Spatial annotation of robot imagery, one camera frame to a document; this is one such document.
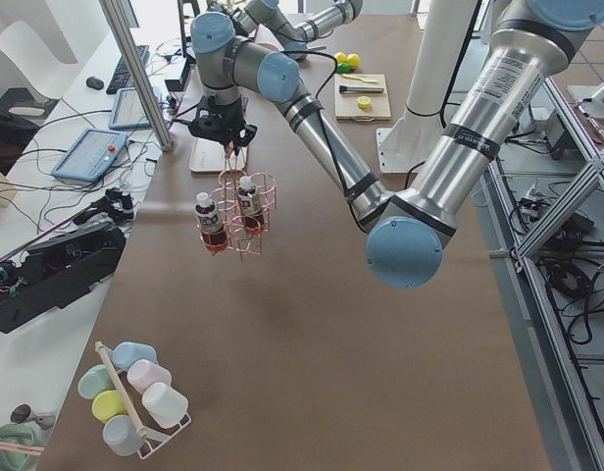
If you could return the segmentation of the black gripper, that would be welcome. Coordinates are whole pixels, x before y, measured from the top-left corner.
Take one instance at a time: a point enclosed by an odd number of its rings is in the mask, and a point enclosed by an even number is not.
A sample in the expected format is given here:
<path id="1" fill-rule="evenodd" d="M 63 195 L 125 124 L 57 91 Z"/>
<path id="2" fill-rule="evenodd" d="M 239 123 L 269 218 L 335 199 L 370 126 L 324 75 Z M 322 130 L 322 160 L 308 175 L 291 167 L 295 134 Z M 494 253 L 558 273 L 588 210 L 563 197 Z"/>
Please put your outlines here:
<path id="1" fill-rule="evenodd" d="M 242 98 L 229 104 L 218 104 L 215 94 L 206 97 L 207 108 L 219 114 L 225 121 L 229 143 L 233 147 L 247 147 L 255 137 L 257 127 L 248 125 L 243 114 Z"/>

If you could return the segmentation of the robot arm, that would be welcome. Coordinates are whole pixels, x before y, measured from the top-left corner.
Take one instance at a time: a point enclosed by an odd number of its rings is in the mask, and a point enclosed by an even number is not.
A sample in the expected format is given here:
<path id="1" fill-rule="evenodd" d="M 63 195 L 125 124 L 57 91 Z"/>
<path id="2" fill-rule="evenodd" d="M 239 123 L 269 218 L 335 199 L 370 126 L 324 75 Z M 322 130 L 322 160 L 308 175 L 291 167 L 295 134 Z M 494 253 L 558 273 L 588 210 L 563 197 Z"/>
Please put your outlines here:
<path id="1" fill-rule="evenodd" d="M 252 1 L 235 15 L 208 12 L 191 24 L 204 95 L 190 132 L 241 147 L 254 135 L 240 92 L 273 102 L 321 163 L 367 235 L 373 274 L 394 288 L 416 288 L 438 270 L 469 191 L 545 79 L 565 71 L 590 32 L 604 23 L 604 1 L 500 1 L 488 58 L 450 120 L 445 103 L 475 25 L 477 1 L 430 5 L 404 115 L 382 130 L 381 164 L 393 171 L 417 161 L 412 184 L 391 192 L 313 97 L 296 57 L 306 43 L 354 21 L 359 1 L 337 1 L 293 26 L 275 1 Z"/>
<path id="2" fill-rule="evenodd" d="M 339 26 L 352 23 L 362 12 L 363 1 L 333 1 L 319 13 L 293 24 L 278 1 L 249 1 L 241 9 L 227 8 L 221 1 L 208 1 L 207 10 L 227 15 L 239 35 L 249 37 L 264 26 L 284 48 L 292 50 L 321 39 Z"/>

